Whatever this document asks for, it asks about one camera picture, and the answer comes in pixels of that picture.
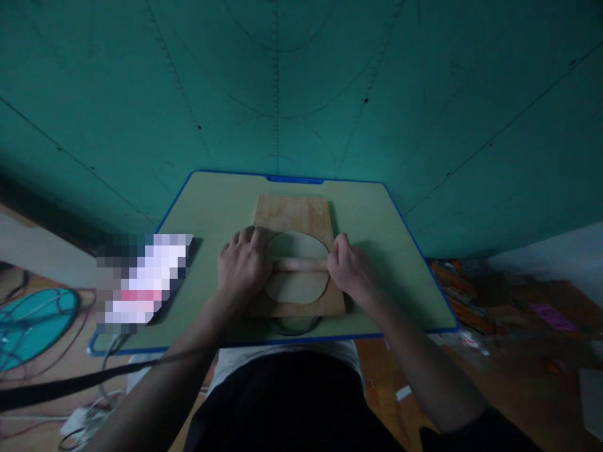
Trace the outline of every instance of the rolling pin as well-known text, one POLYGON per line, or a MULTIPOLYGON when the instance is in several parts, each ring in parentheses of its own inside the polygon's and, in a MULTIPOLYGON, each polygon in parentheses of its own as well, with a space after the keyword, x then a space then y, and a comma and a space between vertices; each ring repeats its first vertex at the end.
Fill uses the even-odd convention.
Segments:
POLYGON ((327 270, 327 261, 316 259, 297 259, 296 257, 274 257, 273 271, 318 272, 327 270))

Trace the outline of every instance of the wooden cutting board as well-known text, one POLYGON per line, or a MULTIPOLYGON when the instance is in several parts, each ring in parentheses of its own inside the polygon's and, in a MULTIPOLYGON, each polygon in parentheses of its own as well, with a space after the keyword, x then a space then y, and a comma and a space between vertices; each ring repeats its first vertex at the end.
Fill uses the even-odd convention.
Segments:
MULTIPOLYGON (((321 198, 291 198, 258 195, 253 225, 269 230, 266 240, 280 232, 297 231, 321 241, 333 251, 333 228, 329 205, 321 198)), ((322 296, 314 303, 277 303, 264 291, 251 303, 247 315, 252 317, 316 317, 345 314, 344 295, 329 279, 322 296)))

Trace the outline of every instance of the teal wall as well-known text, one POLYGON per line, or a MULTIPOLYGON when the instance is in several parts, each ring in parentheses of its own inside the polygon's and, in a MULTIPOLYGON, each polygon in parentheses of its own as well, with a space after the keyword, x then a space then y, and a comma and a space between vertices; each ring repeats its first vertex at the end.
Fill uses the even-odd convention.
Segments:
POLYGON ((107 231, 196 169, 385 182, 431 256, 603 220, 596 0, 3 0, 0 39, 0 175, 107 231))

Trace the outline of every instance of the white wall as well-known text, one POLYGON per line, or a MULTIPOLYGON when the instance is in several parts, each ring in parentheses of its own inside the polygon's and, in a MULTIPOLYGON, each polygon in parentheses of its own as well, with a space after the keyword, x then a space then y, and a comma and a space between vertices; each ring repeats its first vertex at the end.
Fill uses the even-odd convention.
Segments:
POLYGON ((96 259, 6 207, 0 208, 0 261, 73 288, 96 287, 96 259))
POLYGON ((487 263, 538 281, 568 279, 603 307, 603 222, 498 254, 487 263))

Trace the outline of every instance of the teal round object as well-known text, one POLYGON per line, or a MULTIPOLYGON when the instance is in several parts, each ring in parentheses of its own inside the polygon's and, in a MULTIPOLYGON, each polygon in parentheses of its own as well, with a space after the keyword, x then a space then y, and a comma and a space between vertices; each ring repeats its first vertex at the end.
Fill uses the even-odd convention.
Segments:
POLYGON ((69 329, 80 297, 69 289, 47 289, 19 298, 0 311, 0 372, 31 361, 69 329))

